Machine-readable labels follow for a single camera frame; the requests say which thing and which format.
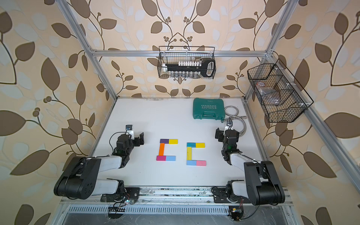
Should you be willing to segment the small yellow block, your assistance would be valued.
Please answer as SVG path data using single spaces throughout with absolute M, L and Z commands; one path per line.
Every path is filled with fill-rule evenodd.
M 196 148 L 205 148 L 205 143 L 196 143 Z

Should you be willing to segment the purple block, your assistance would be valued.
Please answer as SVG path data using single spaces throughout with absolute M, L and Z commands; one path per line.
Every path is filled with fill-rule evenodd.
M 169 139 L 160 139 L 160 143 L 169 144 Z

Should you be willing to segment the orange block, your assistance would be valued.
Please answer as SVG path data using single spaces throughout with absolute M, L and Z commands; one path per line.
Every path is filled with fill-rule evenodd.
M 165 144 L 161 143 L 159 147 L 159 156 L 164 156 Z

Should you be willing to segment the magenta block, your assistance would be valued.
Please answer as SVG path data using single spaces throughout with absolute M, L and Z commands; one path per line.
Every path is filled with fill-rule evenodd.
M 156 157 L 156 161 L 166 161 L 167 157 L 166 156 L 157 156 Z

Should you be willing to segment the teal block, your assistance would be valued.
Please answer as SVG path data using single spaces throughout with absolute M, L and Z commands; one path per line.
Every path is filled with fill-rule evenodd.
M 187 147 L 196 148 L 197 144 L 195 142 L 188 142 Z

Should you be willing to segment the large yellow block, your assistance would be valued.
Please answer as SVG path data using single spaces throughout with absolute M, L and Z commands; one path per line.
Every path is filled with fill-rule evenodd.
M 171 145 L 178 144 L 178 139 L 169 139 L 168 144 L 171 144 Z

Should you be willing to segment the long yellow block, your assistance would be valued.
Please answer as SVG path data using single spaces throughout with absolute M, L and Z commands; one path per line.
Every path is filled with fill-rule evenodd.
M 187 160 L 192 160 L 192 147 L 187 147 Z

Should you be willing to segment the light blue block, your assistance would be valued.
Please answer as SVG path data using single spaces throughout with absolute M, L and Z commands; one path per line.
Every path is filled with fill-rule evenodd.
M 176 161 L 176 156 L 166 156 L 166 161 Z
M 188 166 L 197 166 L 197 161 L 196 160 L 187 160 L 187 165 Z

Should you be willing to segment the pink block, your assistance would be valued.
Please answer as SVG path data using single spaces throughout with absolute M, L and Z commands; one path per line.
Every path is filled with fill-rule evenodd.
M 198 166 L 198 167 L 205 167 L 206 165 L 207 165 L 207 163 L 204 160 L 197 160 L 196 161 L 196 166 Z

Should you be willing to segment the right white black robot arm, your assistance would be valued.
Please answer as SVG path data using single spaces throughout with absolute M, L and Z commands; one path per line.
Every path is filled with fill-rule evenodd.
M 248 199 L 254 206 L 285 202 L 285 192 L 274 164 L 271 161 L 257 161 L 241 152 L 237 148 L 240 132 L 233 129 L 216 129 L 215 138 L 223 144 L 223 159 L 245 174 L 244 180 L 231 180 L 227 183 L 227 201 L 239 203 L 243 199 Z

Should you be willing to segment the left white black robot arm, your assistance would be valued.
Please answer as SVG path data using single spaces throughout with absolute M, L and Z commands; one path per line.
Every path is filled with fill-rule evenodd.
M 54 194 L 71 200 L 85 200 L 99 195 L 109 196 L 116 202 L 128 200 L 129 194 L 125 190 L 124 181 L 100 179 L 98 176 L 104 171 L 124 168 L 133 149 L 141 145 L 144 145 L 144 133 L 133 137 L 128 132 L 121 132 L 111 155 L 73 157 L 56 182 Z

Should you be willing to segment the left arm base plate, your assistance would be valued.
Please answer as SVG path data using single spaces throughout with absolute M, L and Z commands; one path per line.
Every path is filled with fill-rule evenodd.
M 102 195 L 100 201 L 105 203 L 130 203 L 134 204 L 139 199 L 139 187 L 124 187 L 115 194 Z

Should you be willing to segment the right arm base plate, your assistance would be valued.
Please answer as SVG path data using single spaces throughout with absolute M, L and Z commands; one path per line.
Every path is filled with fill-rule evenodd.
M 233 194 L 227 187 L 212 187 L 211 192 L 215 203 L 240 204 L 241 200 L 243 203 L 251 203 L 248 198 Z

